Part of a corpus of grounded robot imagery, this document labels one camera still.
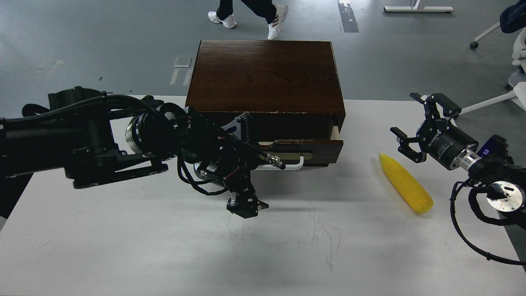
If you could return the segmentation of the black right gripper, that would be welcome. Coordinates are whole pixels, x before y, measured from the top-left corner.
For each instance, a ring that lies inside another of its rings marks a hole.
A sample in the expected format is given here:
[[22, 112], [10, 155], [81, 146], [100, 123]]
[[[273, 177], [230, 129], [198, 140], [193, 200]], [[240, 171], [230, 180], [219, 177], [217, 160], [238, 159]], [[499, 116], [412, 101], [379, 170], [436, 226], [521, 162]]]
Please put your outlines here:
[[[428, 153], [447, 170], [456, 169], [462, 151], [475, 150], [479, 146], [478, 141], [448, 121], [457, 118], [462, 109], [440, 92], [432, 95], [411, 92], [410, 97], [424, 106], [426, 120], [417, 130], [416, 137], [408, 137], [397, 127], [390, 128], [397, 136], [398, 151], [414, 163], [425, 162]], [[410, 143], [419, 143], [422, 151], [413, 150]]]

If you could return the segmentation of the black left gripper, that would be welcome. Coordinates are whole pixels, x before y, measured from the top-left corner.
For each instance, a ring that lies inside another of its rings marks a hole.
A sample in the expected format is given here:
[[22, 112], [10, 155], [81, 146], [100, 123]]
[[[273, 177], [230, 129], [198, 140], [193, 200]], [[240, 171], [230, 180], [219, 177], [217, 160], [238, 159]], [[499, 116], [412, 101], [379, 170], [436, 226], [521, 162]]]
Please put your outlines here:
[[234, 195], [226, 209], [242, 218], [257, 217], [269, 208], [258, 199], [250, 173], [264, 159], [271, 167], [286, 165], [275, 155], [265, 153], [258, 144], [258, 124], [247, 112], [225, 126], [188, 106], [179, 109], [179, 172], [195, 190], [205, 193], [201, 184], [214, 183]]

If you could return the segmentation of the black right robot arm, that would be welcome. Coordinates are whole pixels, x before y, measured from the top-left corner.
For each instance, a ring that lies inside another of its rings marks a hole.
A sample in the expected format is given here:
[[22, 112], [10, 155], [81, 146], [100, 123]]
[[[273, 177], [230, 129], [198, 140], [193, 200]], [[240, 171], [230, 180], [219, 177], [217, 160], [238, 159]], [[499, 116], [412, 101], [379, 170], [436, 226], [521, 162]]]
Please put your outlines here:
[[413, 92], [410, 97], [423, 105], [425, 120], [415, 137], [408, 137], [397, 127], [390, 129], [397, 136], [398, 151], [415, 163], [426, 161], [430, 155], [447, 170], [462, 167], [470, 180], [482, 184], [468, 197], [481, 221], [524, 228], [525, 168], [513, 163], [507, 141], [495, 134], [478, 148], [474, 138], [453, 125], [461, 108], [445, 94], [422, 96]]

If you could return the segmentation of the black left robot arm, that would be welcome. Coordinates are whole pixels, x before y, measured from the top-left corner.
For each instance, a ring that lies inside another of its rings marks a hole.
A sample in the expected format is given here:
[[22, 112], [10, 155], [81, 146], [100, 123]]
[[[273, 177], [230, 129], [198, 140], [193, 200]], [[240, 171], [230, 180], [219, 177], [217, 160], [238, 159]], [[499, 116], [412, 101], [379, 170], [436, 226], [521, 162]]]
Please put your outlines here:
[[231, 192], [226, 209], [257, 217], [250, 174], [286, 165], [258, 144], [258, 126], [242, 113], [220, 126], [191, 106], [77, 86], [48, 95], [49, 108], [23, 107], [21, 118], [1, 118], [1, 217], [8, 218], [34, 173], [64, 169], [75, 189], [131, 180], [168, 170], [177, 160], [182, 182], [216, 196]]

